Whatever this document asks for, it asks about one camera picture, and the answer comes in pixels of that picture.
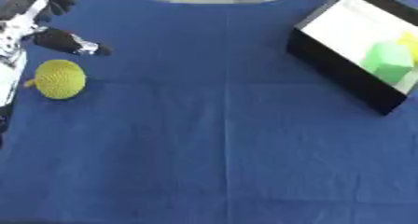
white robotic hand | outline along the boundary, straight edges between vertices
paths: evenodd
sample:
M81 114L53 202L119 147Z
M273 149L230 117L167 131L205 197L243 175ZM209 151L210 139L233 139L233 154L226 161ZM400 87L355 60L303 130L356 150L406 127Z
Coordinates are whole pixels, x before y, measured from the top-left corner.
M68 12L75 0L7 0L0 7L0 118L8 115L21 73L27 63L22 40L33 39L38 46L75 55L110 55L100 43L78 35L39 26L52 15Z

yellow ball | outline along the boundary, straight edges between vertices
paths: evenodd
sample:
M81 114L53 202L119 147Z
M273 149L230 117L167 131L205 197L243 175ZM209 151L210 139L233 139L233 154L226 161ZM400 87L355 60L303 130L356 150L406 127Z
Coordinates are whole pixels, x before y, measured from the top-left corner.
M46 97L63 100L83 90L86 85L86 75L76 63L50 60L36 69L35 85Z

open box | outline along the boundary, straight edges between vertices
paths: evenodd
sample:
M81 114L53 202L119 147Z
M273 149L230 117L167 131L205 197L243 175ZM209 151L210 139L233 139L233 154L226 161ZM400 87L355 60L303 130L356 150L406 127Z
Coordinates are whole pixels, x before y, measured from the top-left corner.
M376 42L418 36L418 12L395 0L331 0L292 30L287 50L383 115L406 100L418 66L389 84L360 64Z

blue cloth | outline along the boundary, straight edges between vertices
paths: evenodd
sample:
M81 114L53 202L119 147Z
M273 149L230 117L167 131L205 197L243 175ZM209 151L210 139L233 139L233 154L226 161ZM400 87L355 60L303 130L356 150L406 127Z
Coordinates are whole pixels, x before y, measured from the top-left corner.
M115 54L29 49L25 78L70 59L88 85L68 101L20 90L0 219L416 224L418 97L381 117L286 53L323 2L81 1L53 25Z

durian toy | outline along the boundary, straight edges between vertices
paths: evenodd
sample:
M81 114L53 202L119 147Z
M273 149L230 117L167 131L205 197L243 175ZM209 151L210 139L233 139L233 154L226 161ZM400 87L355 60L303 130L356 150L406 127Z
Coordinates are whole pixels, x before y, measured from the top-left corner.
M86 75L76 64L66 60L50 60L41 64L35 78L25 87L36 86L45 96L54 100L69 99L79 94L86 85Z

